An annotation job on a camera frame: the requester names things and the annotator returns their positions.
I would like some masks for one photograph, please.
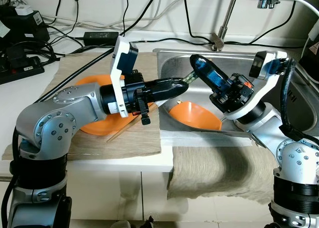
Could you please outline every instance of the orange plate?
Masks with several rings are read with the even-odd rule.
[[[222,122],[213,113],[193,102],[174,106],[169,114],[177,121],[199,129],[221,130]]]
[[[100,86],[112,84],[109,75],[95,75],[81,79],[76,83],[76,85],[91,82],[97,82]],[[81,127],[81,130],[92,135],[112,135],[129,124],[133,119],[134,116],[132,114],[129,114],[129,116],[126,118],[122,118],[119,113],[111,114],[108,115],[104,121],[87,124]]]

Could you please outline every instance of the wooden chopstick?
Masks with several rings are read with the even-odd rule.
[[[149,113],[153,112],[157,108],[157,105],[153,103],[151,106],[149,106]],[[138,122],[140,122],[142,119],[141,115],[136,116],[129,124],[127,124],[125,127],[123,127],[120,131],[115,133],[109,140],[106,141],[106,143],[112,142],[115,138],[120,136],[123,132],[128,130],[130,127],[134,126]]]

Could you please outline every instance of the robotic arm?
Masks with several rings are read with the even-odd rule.
[[[119,36],[111,63],[112,85],[70,86],[21,112],[16,129],[23,140],[19,160],[10,168],[18,180],[8,228],[69,227],[72,200],[66,196],[66,163],[73,135],[112,113],[122,117],[142,114],[142,123],[149,124],[148,103],[173,98],[188,89],[178,78],[144,82],[142,74],[133,70],[137,53],[133,44]]]
[[[274,169],[274,198],[269,204],[274,223],[266,227],[319,228],[318,143],[287,131],[280,113],[261,101],[290,62],[284,52],[258,52],[249,74],[255,80],[250,82],[240,74],[229,78],[201,55],[190,57],[195,75],[213,91],[211,102],[268,148],[279,165]]]

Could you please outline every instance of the sink basin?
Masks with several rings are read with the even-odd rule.
[[[185,77],[193,71],[189,63],[189,57],[192,54],[201,54],[212,59],[228,76],[231,76],[233,73],[241,73],[251,82],[254,80],[248,75],[255,57],[254,53],[201,52],[170,49],[155,49],[154,52],[157,53],[158,58],[159,78]],[[282,77],[277,83],[277,86],[262,99],[264,102],[271,103],[276,109],[280,108],[279,92],[281,82]],[[209,100],[210,94],[212,94],[211,89],[202,80],[197,79],[192,82],[184,94],[169,100],[159,108],[160,129],[167,131],[202,131],[178,122],[168,113],[173,106],[178,104],[177,102],[191,101],[209,110],[222,120],[222,131],[242,132],[234,125],[233,121],[225,119],[222,112],[211,103]],[[293,75],[288,95],[288,116],[291,123],[296,128],[307,131],[310,135],[318,135],[318,95],[304,82],[303,78],[297,74],[297,72]]]

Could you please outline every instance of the white countertop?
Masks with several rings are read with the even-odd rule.
[[[81,36],[83,28],[76,28],[73,36]],[[142,32],[133,31],[127,34],[127,38],[131,41],[135,40],[153,40],[163,37],[175,36],[167,32]],[[139,52],[152,52],[155,48],[166,49],[185,49],[185,50],[201,50],[210,51],[208,46],[195,46],[187,43],[176,41],[164,41],[157,43],[138,43]],[[79,47],[78,44],[63,39],[62,42],[54,45],[55,52],[69,53]],[[223,51],[231,52],[257,52],[261,50],[278,50],[275,48],[258,47],[258,46],[235,46],[226,45]],[[90,50],[90,52],[103,52],[105,49]],[[46,86],[53,79],[57,72],[59,62],[45,66],[45,72],[32,77],[20,79],[14,82],[0,85],[0,153],[4,153],[5,148],[11,143],[12,133],[15,127],[16,119],[19,113],[28,105],[32,104],[44,92]],[[158,155],[147,157],[134,157],[125,159],[112,160],[81,160],[69,161],[68,170],[107,170],[107,171],[154,171],[154,172],[170,172],[173,168],[173,154],[171,146],[162,146],[162,152]],[[9,161],[0,161],[0,175],[9,175]]]

